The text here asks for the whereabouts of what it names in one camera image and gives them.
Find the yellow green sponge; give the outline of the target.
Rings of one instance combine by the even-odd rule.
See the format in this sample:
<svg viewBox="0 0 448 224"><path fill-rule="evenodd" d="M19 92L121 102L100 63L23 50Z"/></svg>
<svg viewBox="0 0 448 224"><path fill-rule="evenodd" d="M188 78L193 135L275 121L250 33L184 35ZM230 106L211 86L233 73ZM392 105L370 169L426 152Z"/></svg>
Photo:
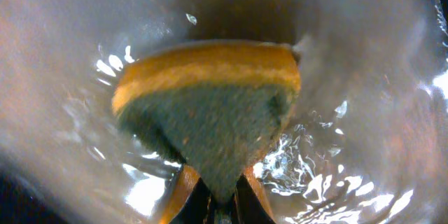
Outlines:
<svg viewBox="0 0 448 224"><path fill-rule="evenodd" d="M161 223L192 221L186 207L199 188L209 191L200 222L231 223L240 179L272 216L252 171L291 118L299 65L289 45L201 41L125 67L111 100L118 128L182 165Z"/></svg>

